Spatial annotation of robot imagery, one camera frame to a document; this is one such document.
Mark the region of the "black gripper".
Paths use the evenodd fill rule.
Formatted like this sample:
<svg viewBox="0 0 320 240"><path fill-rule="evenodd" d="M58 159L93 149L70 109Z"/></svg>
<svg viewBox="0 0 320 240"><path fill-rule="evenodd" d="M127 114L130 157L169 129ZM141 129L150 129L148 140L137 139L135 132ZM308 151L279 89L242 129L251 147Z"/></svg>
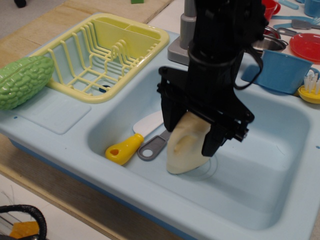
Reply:
<svg viewBox="0 0 320 240"><path fill-rule="evenodd" d="M208 122L210 129L201 150L204 157L212 157L226 140L243 141L248 124L254 120L234 92L247 88L236 84L244 53L254 56L255 49L247 46L228 61L205 59L193 52L187 70L169 66L158 70L161 80L157 91L165 128L172 132L187 111Z"/></svg>

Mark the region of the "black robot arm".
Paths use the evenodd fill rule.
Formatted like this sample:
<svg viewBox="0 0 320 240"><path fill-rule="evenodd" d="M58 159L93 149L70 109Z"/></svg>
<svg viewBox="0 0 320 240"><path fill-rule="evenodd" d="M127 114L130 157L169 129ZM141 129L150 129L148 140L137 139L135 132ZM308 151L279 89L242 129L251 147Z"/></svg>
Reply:
<svg viewBox="0 0 320 240"><path fill-rule="evenodd" d="M268 21L259 0L197 0L188 70L159 68L164 126L172 132L186 112L210 124L201 153L211 157L227 140L242 141L254 114L237 98L236 78L244 53L259 67L253 43L263 39Z"/></svg>

